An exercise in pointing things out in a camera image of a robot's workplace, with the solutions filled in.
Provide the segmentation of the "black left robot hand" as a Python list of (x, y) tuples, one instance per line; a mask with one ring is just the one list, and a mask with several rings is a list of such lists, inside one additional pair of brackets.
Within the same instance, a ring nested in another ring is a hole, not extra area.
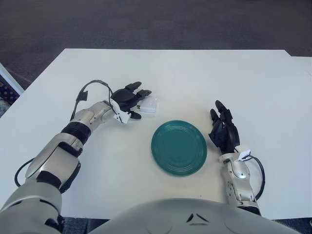
[(141, 119), (141, 115), (131, 109), (152, 93), (150, 90), (143, 89), (135, 93), (141, 84), (140, 81), (130, 83), (111, 95), (111, 98), (119, 105), (120, 110), (129, 113), (130, 118), (135, 120)]

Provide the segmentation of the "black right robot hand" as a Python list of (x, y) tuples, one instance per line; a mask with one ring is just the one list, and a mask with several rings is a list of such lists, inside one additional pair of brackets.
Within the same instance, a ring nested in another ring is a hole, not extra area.
[(235, 147), (240, 145), (240, 140), (238, 130), (232, 122), (231, 111), (219, 100), (215, 101), (215, 105), (219, 115), (214, 109), (210, 110), (213, 128), (208, 136), (223, 155), (234, 153)]

